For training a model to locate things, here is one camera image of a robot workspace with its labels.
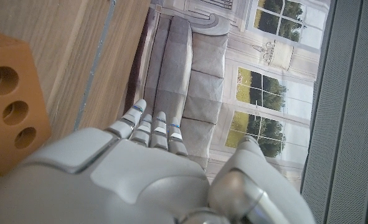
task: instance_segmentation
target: window frame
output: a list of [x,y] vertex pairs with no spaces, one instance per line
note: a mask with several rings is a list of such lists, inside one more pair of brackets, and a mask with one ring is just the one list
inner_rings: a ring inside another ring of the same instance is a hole
[[[247,17],[247,21],[246,21],[246,26],[245,26],[245,31],[248,31],[248,32],[256,32],[256,33],[258,33],[260,35],[267,36],[268,38],[278,40],[278,41],[283,42],[283,43],[286,43],[288,45],[299,47],[299,48],[308,50],[310,52],[319,53],[320,50],[321,50],[321,44],[322,44],[322,39],[323,39],[323,35],[324,35],[324,30],[325,30],[325,27],[326,27],[326,18],[328,16],[328,12],[326,12],[325,10],[322,10],[320,7],[315,6],[314,4],[305,4],[304,2],[298,2],[298,1],[293,1],[293,0],[287,0],[287,1],[295,2],[295,3],[300,3],[300,4],[302,4],[302,5],[304,5],[306,7],[306,12],[304,14],[304,18],[303,18],[303,21],[302,22],[297,21],[296,19],[292,19],[290,17],[287,17],[287,16],[284,16],[283,15],[283,11],[285,9],[285,0],[282,0],[282,9],[281,9],[280,14],[259,7],[258,6],[259,0],[253,0],[252,3],[251,3],[250,9],[249,9],[250,12],[248,13],[248,17]],[[305,23],[306,16],[307,16],[306,15],[307,14],[307,8],[309,8],[309,7],[325,13],[324,22],[323,22],[323,28],[322,29]],[[257,9],[259,9],[259,10],[265,12],[265,13],[269,13],[271,15],[278,16],[279,21],[278,21],[278,27],[276,28],[276,33],[275,34],[271,34],[269,32],[265,32],[265,31],[262,31],[262,30],[257,29],[257,28],[254,27],[254,20],[255,20]],[[303,29],[304,29],[303,26],[310,26],[312,28],[315,28],[315,29],[318,29],[318,30],[322,31],[321,43],[319,44],[319,47],[318,48],[314,48],[314,47],[308,46],[306,44],[302,44],[302,43],[300,43],[300,41],[299,42],[296,42],[296,41],[292,41],[290,39],[287,39],[286,37],[279,36],[278,34],[279,34],[279,28],[281,26],[281,20],[282,20],[282,18],[287,19],[287,20],[289,20],[291,22],[297,22],[297,23],[301,24],[300,38],[303,35]]]

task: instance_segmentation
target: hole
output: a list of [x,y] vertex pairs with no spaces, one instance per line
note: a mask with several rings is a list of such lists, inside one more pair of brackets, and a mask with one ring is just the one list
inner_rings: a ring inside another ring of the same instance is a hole
[[0,67],[0,95],[12,92],[19,81],[15,70],[10,67]]
[[29,106],[23,101],[15,101],[2,112],[2,119],[8,125],[19,124],[27,116]]
[[33,127],[23,129],[15,138],[15,147],[24,149],[33,142],[35,138],[35,129]]

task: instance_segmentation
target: window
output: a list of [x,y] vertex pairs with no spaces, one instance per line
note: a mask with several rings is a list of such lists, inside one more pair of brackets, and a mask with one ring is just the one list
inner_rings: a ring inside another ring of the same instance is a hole
[[326,14],[288,0],[259,0],[252,6],[253,27],[319,49]]
[[310,119],[313,88],[239,67],[236,100]]
[[308,128],[235,111],[225,146],[236,148],[246,134],[258,141],[264,156],[300,164],[305,162]]

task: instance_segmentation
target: robot finger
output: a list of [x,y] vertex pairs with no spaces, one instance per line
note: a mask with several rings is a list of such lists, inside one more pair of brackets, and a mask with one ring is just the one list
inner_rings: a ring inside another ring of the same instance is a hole
[[188,152],[184,143],[182,143],[182,135],[177,118],[172,119],[168,136],[169,151],[175,155],[187,157]]
[[147,147],[149,145],[149,138],[151,134],[151,122],[152,116],[149,114],[145,115],[138,127],[134,130],[130,140]]
[[120,138],[129,138],[135,126],[146,108],[146,101],[138,100],[118,121],[114,122],[106,130],[116,134]]
[[166,114],[162,111],[158,113],[154,121],[150,147],[168,150]]

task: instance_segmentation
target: gray speaker grille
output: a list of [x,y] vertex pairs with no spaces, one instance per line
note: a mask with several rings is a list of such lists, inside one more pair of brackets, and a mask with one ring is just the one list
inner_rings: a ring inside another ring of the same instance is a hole
[[324,65],[302,189],[303,197],[308,202],[317,223],[324,223],[328,209],[326,205],[329,201],[359,7],[359,1],[339,1],[333,17],[333,29]]

